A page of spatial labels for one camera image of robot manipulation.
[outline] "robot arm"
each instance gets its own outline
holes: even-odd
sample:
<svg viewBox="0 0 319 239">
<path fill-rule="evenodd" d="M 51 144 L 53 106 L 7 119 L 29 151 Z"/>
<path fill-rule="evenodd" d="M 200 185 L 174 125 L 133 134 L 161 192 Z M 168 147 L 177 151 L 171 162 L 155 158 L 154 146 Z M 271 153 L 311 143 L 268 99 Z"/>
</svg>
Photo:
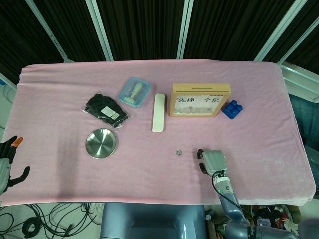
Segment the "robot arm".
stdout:
<svg viewBox="0 0 319 239">
<path fill-rule="evenodd" d="M 198 150 L 197 158 L 204 159 L 200 169 L 212 177 L 213 188 L 218 193 L 225 215 L 232 220 L 225 227 L 228 239 L 298 239 L 292 232 L 262 226 L 250 226 L 238 203 L 236 194 L 226 177 L 226 158 L 219 151 Z"/>
<path fill-rule="evenodd" d="M 11 179 L 10 176 L 15 151 L 22 141 L 23 138 L 15 136 L 0 144 L 0 195 L 7 191 L 8 187 L 23 182 L 29 175 L 30 167 L 26 167 L 20 177 Z"/>
</svg>

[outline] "metal lid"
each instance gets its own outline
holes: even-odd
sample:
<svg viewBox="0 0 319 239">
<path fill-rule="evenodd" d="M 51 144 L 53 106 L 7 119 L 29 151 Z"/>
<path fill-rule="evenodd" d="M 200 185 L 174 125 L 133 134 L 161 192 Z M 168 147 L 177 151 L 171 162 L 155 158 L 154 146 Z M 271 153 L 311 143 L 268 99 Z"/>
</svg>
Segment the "metal lid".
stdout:
<svg viewBox="0 0 319 239">
<path fill-rule="evenodd" d="M 106 128 L 97 129 L 89 134 L 85 148 L 93 158 L 106 158 L 116 148 L 115 135 Z"/>
</svg>

